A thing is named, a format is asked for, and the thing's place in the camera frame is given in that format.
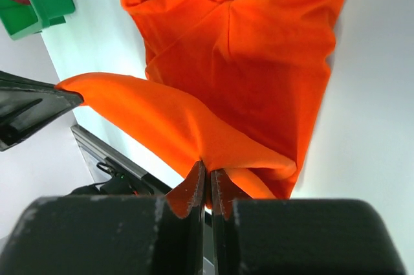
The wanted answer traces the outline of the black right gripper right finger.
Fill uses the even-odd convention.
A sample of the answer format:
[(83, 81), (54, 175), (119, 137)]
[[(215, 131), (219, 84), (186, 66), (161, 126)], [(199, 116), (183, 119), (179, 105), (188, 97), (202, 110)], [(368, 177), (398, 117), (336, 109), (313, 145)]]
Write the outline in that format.
[(211, 176), (218, 274), (405, 274), (378, 212), (358, 199), (253, 199)]

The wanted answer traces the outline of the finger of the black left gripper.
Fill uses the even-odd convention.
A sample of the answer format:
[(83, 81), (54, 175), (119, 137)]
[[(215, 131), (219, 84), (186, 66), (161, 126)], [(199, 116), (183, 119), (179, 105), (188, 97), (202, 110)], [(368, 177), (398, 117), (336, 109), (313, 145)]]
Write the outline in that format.
[(83, 103), (75, 92), (1, 72), (1, 151), (37, 133)]

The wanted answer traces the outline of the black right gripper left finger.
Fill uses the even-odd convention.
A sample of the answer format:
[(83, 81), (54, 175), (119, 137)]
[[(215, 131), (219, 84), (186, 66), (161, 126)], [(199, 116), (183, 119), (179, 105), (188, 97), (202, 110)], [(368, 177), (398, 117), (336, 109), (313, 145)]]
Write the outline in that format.
[(35, 200), (1, 253), (2, 274), (202, 274), (206, 169), (166, 195)]

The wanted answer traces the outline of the orange t-shirt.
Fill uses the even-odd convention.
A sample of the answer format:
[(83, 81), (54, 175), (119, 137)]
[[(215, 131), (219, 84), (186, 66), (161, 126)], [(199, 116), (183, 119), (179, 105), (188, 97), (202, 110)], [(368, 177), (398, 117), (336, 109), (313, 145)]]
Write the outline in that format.
[(186, 177), (201, 161), (254, 199), (295, 187), (331, 75), (345, 0), (120, 0), (145, 78), (59, 83)]

